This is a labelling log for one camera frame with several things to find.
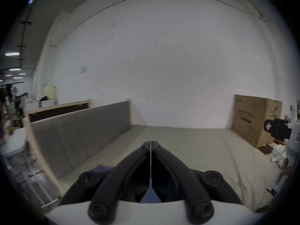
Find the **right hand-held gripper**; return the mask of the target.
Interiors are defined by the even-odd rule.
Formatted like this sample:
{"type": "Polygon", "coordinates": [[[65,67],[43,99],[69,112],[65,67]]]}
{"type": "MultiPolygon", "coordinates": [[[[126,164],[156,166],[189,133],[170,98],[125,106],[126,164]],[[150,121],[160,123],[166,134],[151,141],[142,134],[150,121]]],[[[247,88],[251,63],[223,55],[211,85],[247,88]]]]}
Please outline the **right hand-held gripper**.
{"type": "Polygon", "coordinates": [[[264,130],[280,144],[271,145],[272,152],[267,156],[280,170],[293,165],[298,166],[300,158],[300,121],[298,106],[291,105],[291,119],[275,118],[264,122],[264,130]]]}

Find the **person's right hand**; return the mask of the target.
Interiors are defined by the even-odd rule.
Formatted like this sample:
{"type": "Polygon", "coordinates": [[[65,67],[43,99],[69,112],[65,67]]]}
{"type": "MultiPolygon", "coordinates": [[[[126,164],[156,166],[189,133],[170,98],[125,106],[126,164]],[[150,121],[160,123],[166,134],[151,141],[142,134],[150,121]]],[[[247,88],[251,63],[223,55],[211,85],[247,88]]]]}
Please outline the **person's right hand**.
{"type": "Polygon", "coordinates": [[[286,168],[282,169],[280,171],[280,177],[293,175],[296,167],[297,167],[296,165],[293,165],[293,166],[286,167],[286,168]]]}

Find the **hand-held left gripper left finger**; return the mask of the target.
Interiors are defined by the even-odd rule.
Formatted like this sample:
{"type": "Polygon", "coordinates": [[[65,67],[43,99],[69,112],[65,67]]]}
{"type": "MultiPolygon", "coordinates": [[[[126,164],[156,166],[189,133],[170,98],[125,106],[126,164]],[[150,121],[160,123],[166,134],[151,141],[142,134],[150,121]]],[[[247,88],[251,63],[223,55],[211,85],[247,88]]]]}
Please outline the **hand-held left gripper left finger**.
{"type": "Polygon", "coordinates": [[[149,154],[151,154],[151,142],[147,141],[113,169],[81,173],[62,197],[60,205],[90,201],[88,217],[97,224],[112,224],[124,182],[149,154]]]}

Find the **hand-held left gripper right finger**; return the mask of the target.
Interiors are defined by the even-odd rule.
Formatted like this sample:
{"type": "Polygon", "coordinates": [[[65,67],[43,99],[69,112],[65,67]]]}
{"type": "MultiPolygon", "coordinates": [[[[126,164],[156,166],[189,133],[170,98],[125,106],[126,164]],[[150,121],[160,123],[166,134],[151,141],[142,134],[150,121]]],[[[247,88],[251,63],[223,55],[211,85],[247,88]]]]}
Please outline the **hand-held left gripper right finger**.
{"type": "Polygon", "coordinates": [[[214,171],[197,171],[188,168],[180,159],[163,148],[157,141],[151,142],[154,159],[171,173],[184,203],[188,221],[204,224],[212,219],[215,209],[212,200],[240,204],[241,199],[225,181],[222,174],[214,171]]]}

